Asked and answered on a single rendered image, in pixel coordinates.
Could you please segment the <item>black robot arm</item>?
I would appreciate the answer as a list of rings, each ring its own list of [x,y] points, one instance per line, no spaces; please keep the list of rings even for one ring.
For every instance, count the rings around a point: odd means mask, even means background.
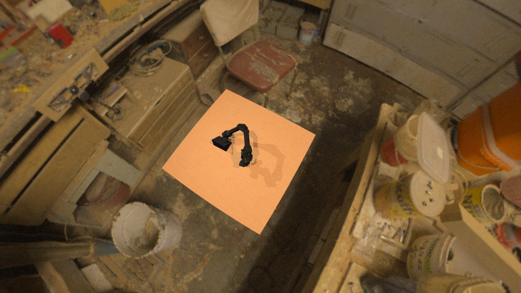
[[[228,139],[230,136],[232,136],[233,132],[236,131],[242,131],[244,133],[244,148],[241,149],[241,157],[243,158],[244,165],[250,164],[250,161],[252,161],[253,155],[252,155],[252,147],[250,145],[250,139],[249,139],[249,129],[245,124],[237,124],[237,127],[226,130],[222,132],[222,140],[223,142],[228,142]],[[249,154],[249,155],[247,155]]]

